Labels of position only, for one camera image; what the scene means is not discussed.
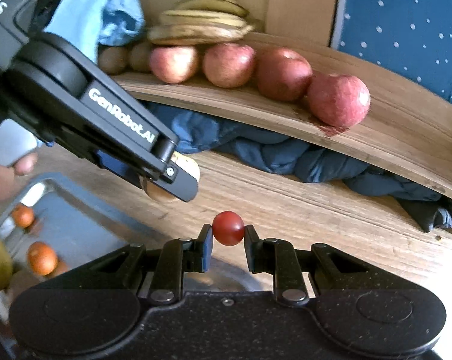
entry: wooden shelf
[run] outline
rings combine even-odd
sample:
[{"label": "wooden shelf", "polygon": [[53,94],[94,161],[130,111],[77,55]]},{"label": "wooden shelf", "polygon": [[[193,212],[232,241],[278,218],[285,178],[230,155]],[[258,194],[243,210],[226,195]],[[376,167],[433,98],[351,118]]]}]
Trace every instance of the wooden shelf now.
[{"label": "wooden shelf", "polygon": [[167,85],[152,75],[125,73],[115,80],[137,99],[221,116],[286,134],[366,161],[452,198],[452,105],[386,69],[300,40],[253,33],[255,49],[292,48],[316,71],[358,76],[371,92],[366,119],[346,131],[321,126],[294,104],[278,103],[252,87],[223,90],[196,77]]}]

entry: stainless steel tray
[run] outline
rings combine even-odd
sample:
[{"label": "stainless steel tray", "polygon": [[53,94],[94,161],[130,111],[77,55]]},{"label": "stainless steel tray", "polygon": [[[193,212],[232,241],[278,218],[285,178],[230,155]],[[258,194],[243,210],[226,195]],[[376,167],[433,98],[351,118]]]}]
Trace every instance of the stainless steel tray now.
[{"label": "stainless steel tray", "polygon": [[[43,227],[37,235],[25,234],[10,217],[18,203],[33,207]],[[170,238],[111,207],[60,173],[32,179],[0,215],[0,239],[12,256],[15,271],[29,269],[26,252],[36,241],[50,245],[72,269],[127,243],[160,248]],[[139,295],[147,293],[148,280]],[[251,274],[213,259],[207,274],[187,274],[184,290],[257,291],[262,287]],[[10,358],[18,355],[8,327],[9,298],[0,292],[0,341]]]}]

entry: cherry tomato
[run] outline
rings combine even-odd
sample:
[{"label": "cherry tomato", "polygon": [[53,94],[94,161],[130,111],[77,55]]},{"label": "cherry tomato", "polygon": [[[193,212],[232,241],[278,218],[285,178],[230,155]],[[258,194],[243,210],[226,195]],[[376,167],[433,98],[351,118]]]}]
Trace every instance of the cherry tomato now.
[{"label": "cherry tomato", "polygon": [[22,228],[28,227],[34,221],[34,210],[19,203],[11,213],[14,223]]},{"label": "cherry tomato", "polygon": [[237,245],[244,238],[244,222],[235,212],[221,212],[212,221],[212,234],[223,245]]}]

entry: light blue plastic bag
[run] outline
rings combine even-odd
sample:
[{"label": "light blue plastic bag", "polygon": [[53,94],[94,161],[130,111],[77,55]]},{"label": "light blue plastic bag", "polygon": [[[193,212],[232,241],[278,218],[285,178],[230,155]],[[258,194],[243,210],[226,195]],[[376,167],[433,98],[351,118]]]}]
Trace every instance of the light blue plastic bag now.
[{"label": "light blue plastic bag", "polygon": [[97,62],[98,43],[127,44],[143,26],[139,0],[61,0],[44,31],[65,38]]}]

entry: red apple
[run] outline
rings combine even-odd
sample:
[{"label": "red apple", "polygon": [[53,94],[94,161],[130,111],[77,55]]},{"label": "red apple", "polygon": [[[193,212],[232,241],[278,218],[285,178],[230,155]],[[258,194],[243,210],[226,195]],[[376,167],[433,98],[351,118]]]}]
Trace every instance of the red apple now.
[{"label": "red apple", "polygon": [[335,127],[351,127],[360,123],[371,105],[367,86],[357,77],[345,74],[319,74],[307,90],[311,113]]},{"label": "red apple", "polygon": [[168,84],[179,84],[194,76],[199,54],[193,46],[156,47],[149,61],[152,73]]},{"label": "red apple", "polygon": [[282,47],[265,50],[256,73],[259,93],[284,102],[302,98],[312,76],[311,65],[302,55]]},{"label": "red apple", "polygon": [[246,84],[256,64],[252,47],[220,43],[206,51],[202,69],[206,78],[220,88],[237,88]]}]

